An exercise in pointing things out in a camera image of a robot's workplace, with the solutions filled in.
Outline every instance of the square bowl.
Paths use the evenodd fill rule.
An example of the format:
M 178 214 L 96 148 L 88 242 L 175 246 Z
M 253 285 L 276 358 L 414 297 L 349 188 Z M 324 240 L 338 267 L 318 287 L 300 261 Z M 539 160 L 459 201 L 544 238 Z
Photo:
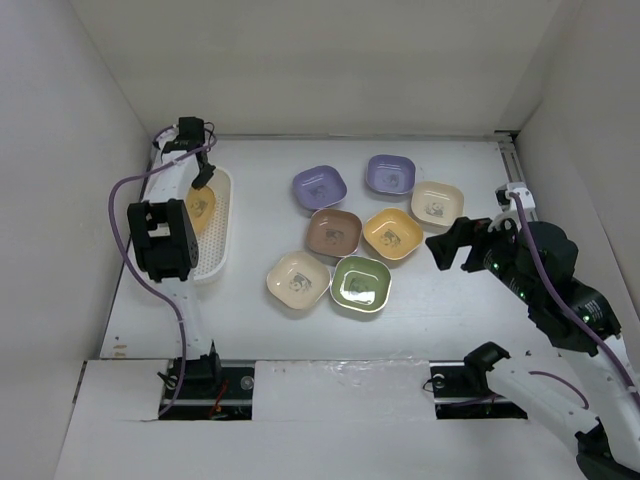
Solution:
M 346 257 L 358 250 L 362 222 L 353 213 L 323 208 L 311 217 L 307 246 L 316 253 Z
M 369 160 L 365 178 L 376 192 L 404 195 L 416 183 L 416 166 L 407 157 L 376 155 Z
M 304 208 L 320 210 L 335 205 L 347 196 L 347 186 L 338 171 L 320 165 L 300 172 L 293 179 L 293 191 Z
M 387 304 L 390 290 L 391 272 L 384 263 L 353 255 L 338 262 L 331 297 L 342 307 L 373 313 Z
M 389 260 L 400 260 L 422 243 L 420 225 L 398 208 L 385 208 L 364 226 L 364 238 Z
M 421 182 L 413 189 L 411 211 L 421 222 L 450 227 L 463 209 L 464 195 L 453 185 Z
M 329 269 L 307 252 L 286 254 L 267 275 L 269 291 L 296 310 L 312 307 L 330 283 Z

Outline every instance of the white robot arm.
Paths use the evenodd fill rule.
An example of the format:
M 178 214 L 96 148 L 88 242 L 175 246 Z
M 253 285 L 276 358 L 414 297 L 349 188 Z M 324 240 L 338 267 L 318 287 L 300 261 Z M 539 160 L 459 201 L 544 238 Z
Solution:
M 464 375 L 482 394 L 504 396 L 547 427 L 587 478 L 640 479 L 638 377 L 615 314 L 602 294 L 573 277 L 578 248 L 560 228 L 530 222 L 517 231 L 514 219 L 526 223 L 535 208 L 524 184 L 504 185 L 496 197 L 503 210 L 496 219 L 461 217 L 427 246 L 440 270 L 451 267 L 459 247 L 471 246 L 462 269 L 488 270 L 528 306 L 529 318 L 582 382 L 592 412 L 550 391 L 493 343 L 465 357 Z
M 204 125 L 195 117 L 180 118 L 176 131 L 161 137 L 156 168 L 167 168 L 151 178 L 141 202 L 129 205 L 127 218 L 138 268 L 179 310 L 186 337 L 185 348 L 176 355 L 185 352 L 184 357 L 174 362 L 168 376 L 160 376 L 168 387 L 175 387 L 170 379 L 180 376 L 186 384 L 195 382 L 216 391 L 220 360 L 203 328 L 196 298 L 193 269 L 198 264 L 198 242 L 185 205 L 189 189 L 204 187 L 215 170 L 207 159 L 211 145 L 205 143 Z M 175 371 L 178 364 L 183 375 Z

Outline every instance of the white basket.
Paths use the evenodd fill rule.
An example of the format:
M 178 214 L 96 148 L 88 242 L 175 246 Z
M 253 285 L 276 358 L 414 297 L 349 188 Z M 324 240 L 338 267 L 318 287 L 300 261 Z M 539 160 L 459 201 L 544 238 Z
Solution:
M 217 167 L 207 186 L 216 196 L 216 210 L 205 231 L 198 235 L 200 258 L 194 271 L 196 285 L 211 283 L 218 279 L 227 260 L 231 235 L 233 198 L 231 175 L 224 168 Z

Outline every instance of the white wall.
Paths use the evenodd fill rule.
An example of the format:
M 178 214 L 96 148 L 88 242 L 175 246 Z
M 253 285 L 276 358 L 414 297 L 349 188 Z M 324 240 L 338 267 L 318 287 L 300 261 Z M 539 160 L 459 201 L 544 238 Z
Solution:
M 578 271 L 612 300 L 640 367 L 638 25 L 637 0 L 584 0 L 517 146 L 540 216 L 578 243 Z
M 543 82 L 549 73 L 556 49 L 582 4 L 582 0 L 562 0 L 549 22 L 529 65 L 511 94 L 497 130 L 520 130 L 542 102 Z
M 149 131 L 190 112 L 226 133 L 477 134 L 531 113 L 523 75 L 576 1 L 72 3 Z
M 108 192 L 148 139 L 66 0 L 0 0 L 0 45 L 0 477 L 47 479 L 117 278 Z

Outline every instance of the white table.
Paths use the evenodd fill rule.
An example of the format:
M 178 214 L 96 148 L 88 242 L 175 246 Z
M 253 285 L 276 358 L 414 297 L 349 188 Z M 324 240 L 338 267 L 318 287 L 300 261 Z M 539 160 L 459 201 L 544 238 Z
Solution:
M 165 366 L 89 362 L 55 480 L 583 478 L 534 422 L 435 420 L 424 361 L 259 362 L 250 422 L 152 420 Z
M 365 187 L 366 162 L 378 153 L 411 158 L 418 181 L 458 186 L 471 218 L 499 211 L 494 190 L 507 174 L 496 142 L 222 141 L 212 159 L 235 180 L 232 246 L 222 278 L 199 296 L 223 359 L 392 360 L 259 362 L 253 421 L 227 423 L 143 421 L 156 417 L 155 373 L 165 360 L 89 362 L 56 480 L 582 478 L 562 444 L 533 422 L 435 420 L 420 389 L 429 375 L 420 358 L 460 359 L 493 340 L 531 368 L 575 382 L 515 296 L 486 272 L 459 270 L 465 252 L 448 272 L 425 246 L 393 265 L 389 303 L 375 315 L 342 309 L 328 295 L 294 312 L 267 292 L 271 267 L 304 248 L 309 214 L 291 192 L 297 172 L 336 167 L 349 188 L 340 207 L 363 220 L 390 205 L 408 208 L 408 197 Z M 375 255 L 362 243 L 360 253 Z M 124 272 L 101 356 L 170 358 L 176 339 L 170 310 Z
M 426 246 L 389 264 L 393 285 L 386 307 L 364 314 L 336 305 L 327 293 L 307 312 L 288 309 L 267 291 L 269 270 L 287 252 L 302 250 L 309 212 L 296 202 L 291 180 L 315 165 L 332 165 L 349 189 L 339 208 L 366 221 L 379 210 L 409 209 L 410 195 L 371 192 L 368 159 L 404 155 L 417 181 L 450 183 L 465 195 L 470 218 L 499 212 L 494 190 L 507 173 L 495 141 L 222 140 L 210 158 L 233 176 L 231 247 L 218 282 L 199 287 L 206 328 L 223 359 L 462 358 L 493 340 L 513 355 L 555 355 L 526 318 L 526 307 L 489 273 L 440 272 Z M 361 240 L 358 254 L 376 254 Z M 178 354 L 172 312 L 122 275 L 102 358 L 170 358 Z M 113 349 L 114 345 L 126 345 Z

